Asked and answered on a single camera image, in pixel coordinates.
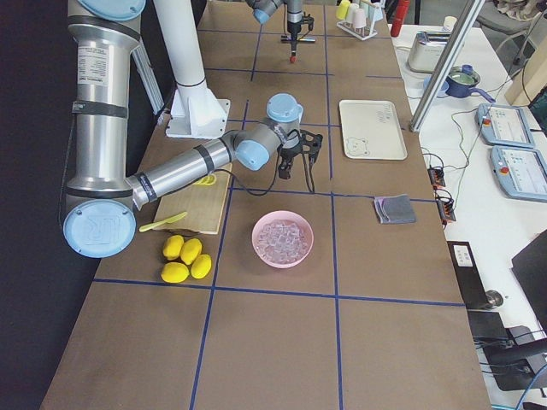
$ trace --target blue joint cap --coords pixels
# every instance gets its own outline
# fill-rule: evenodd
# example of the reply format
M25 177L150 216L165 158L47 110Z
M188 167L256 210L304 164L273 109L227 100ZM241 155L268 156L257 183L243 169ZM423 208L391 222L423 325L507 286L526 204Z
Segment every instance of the blue joint cap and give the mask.
M236 158L251 171L258 171L268 162L270 154L261 143L246 139L236 148Z
M70 211L62 230L79 254L105 258L121 252L132 241L135 226L133 212L123 203L94 199Z
M94 15L109 21L129 21L144 10L146 0L78 0Z
M302 119L304 109L291 94L280 93L270 98L266 113L276 122L293 122Z
M270 20L269 14L260 9L255 9L255 11L253 11L253 15L255 16L256 21L260 24L264 24L266 21Z

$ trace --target pink bowl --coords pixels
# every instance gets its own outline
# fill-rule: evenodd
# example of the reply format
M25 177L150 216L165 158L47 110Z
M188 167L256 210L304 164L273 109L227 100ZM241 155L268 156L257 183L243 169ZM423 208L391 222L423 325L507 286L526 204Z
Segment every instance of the pink bowl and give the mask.
M297 224L300 230L303 231L304 239L309 246L308 246L308 250L306 251L306 254L299 260L294 262L288 262L285 264L274 263L274 262L268 261L267 259L265 259L263 256L261 256L258 253L258 250L257 250L258 236L264 229L265 225L271 224L275 220L289 220L290 222L294 222L295 224ZM258 220L258 222L256 222L255 227L253 228L253 233L252 233L252 243L253 243L253 249L255 250L258 257L262 259L265 263L270 265L271 267L279 267L279 268L294 267L295 265L298 265L300 262L302 262L306 258L306 256L309 255L309 251L311 250L314 244L314 233L311 230L311 226L309 225L308 221L305 220L299 214L295 214L294 212L291 212L291 211L274 211L274 212L270 212L269 214L265 214Z

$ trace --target label sticker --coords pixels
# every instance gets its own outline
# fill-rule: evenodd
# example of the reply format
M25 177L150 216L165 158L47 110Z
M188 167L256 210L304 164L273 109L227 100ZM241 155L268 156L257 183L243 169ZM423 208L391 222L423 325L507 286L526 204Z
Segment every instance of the label sticker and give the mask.
M78 84L109 86L109 50L78 47Z
M454 254L459 267L472 267L473 261L467 246L454 245Z

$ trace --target white tray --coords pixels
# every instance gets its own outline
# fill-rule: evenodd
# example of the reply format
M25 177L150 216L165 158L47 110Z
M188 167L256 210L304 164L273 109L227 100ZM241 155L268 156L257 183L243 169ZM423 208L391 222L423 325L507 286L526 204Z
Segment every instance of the white tray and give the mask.
M407 149L391 101L342 100L344 153L353 159L404 160Z

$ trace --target lemon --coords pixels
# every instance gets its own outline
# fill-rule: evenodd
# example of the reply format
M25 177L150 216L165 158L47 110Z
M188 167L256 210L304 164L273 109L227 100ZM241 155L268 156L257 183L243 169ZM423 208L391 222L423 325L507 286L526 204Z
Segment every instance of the lemon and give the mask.
M163 256L165 256L168 261L174 261L179 257L184 242L185 239L181 235L172 235L171 237L168 237L163 244Z
M188 278L188 266L180 262L166 263L162 269L162 279L169 284L179 284Z
M193 237L182 245L180 250L180 259L186 264L191 265L193 261L202 253L202 242Z
M212 266L211 255L199 255L192 264L190 273L194 279L203 279L211 271Z

